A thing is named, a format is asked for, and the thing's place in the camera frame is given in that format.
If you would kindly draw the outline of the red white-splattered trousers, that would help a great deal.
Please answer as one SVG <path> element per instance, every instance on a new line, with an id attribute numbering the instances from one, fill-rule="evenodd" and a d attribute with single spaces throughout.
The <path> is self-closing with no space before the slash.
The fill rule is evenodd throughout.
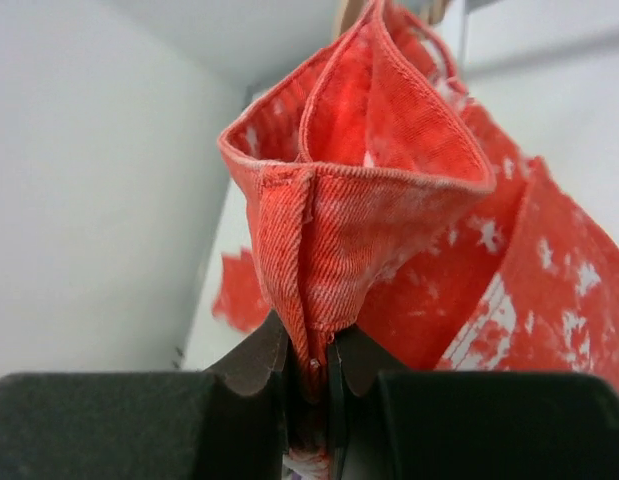
<path id="1" fill-rule="evenodd" d="M 218 147 L 251 249 L 214 312 L 281 317 L 304 392 L 359 326 L 407 366 L 558 370 L 619 392 L 619 248 L 390 1 L 252 104 Z"/>

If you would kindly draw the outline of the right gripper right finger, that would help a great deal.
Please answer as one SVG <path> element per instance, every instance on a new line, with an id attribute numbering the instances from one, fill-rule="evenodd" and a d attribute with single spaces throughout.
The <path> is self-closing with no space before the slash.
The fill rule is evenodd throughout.
<path id="1" fill-rule="evenodd" d="M 330 390 L 364 396 L 382 372 L 409 368 L 354 325 L 338 332 L 328 347 Z"/>

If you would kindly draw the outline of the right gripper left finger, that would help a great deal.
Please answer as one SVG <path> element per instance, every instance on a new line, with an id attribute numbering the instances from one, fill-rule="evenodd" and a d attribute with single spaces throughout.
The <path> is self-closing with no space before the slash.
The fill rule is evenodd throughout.
<path id="1" fill-rule="evenodd" d="M 271 379 L 284 374 L 288 349 L 287 331 L 278 314 L 271 311 L 256 330 L 204 372 L 236 394 L 256 395 Z"/>

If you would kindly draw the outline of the beige wooden hanger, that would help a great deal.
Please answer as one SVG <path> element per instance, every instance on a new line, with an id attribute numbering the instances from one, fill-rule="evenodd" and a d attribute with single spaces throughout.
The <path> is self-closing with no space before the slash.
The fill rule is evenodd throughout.
<path id="1" fill-rule="evenodd" d="M 429 1 L 419 9 L 417 16 L 430 26 L 438 25 L 443 21 L 450 4 L 450 0 Z M 337 39 L 350 29 L 365 6 L 365 0 L 341 0 L 333 23 L 332 38 Z"/>

